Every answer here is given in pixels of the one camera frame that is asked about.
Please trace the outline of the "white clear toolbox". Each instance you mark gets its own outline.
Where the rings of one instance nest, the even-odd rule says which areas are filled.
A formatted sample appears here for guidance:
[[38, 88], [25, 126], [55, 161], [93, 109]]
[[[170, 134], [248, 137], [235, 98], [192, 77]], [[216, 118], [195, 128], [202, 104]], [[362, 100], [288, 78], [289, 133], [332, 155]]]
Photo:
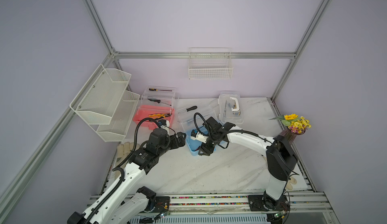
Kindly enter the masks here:
[[221, 123], [243, 123], [243, 111], [239, 92], [223, 91], [218, 98], [220, 107], [219, 120]]

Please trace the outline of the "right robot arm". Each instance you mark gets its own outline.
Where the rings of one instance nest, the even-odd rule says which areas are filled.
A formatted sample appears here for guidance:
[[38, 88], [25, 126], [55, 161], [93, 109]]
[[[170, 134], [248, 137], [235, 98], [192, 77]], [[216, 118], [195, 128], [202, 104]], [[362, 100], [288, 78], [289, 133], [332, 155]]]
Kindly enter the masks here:
[[221, 124], [212, 117], [206, 120], [200, 113], [194, 113], [193, 123], [196, 129], [190, 137], [202, 143], [198, 155], [210, 156], [216, 146], [227, 149], [230, 144], [238, 144], [264, 156], [270, 177], [262, 195], [261, 210], [275, 210], [281, 205], [291, 175], [298, 174], [294, 170], [298, 158], [285, 136], [262, 136], [233, 123]]

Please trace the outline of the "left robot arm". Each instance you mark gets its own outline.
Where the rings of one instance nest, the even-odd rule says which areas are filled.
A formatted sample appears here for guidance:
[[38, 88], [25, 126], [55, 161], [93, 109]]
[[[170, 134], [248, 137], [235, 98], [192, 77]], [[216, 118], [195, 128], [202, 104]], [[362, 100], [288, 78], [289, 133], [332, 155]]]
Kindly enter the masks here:
[[[150, 133], [149, 139], [137, 145], [140, 126], [152, 122], [156, 128]], [[137, 214], [152, 212], [156, 207], [156, 193], [143, 186], [128, 201], [125, 198], [136, 187], [150, 170], [156, 166], [162, 155], [172, 149], [185, 146], [186, 134], [174, 131], [169, 134], [169, 127], [162, 128], [152, 118], [142, 119], [134, 133], [134, 147], [113, 171], [120, 176], [91, 206], [82, 213], [73, 213], [67, 222], [69, 224], [124, 224]]]

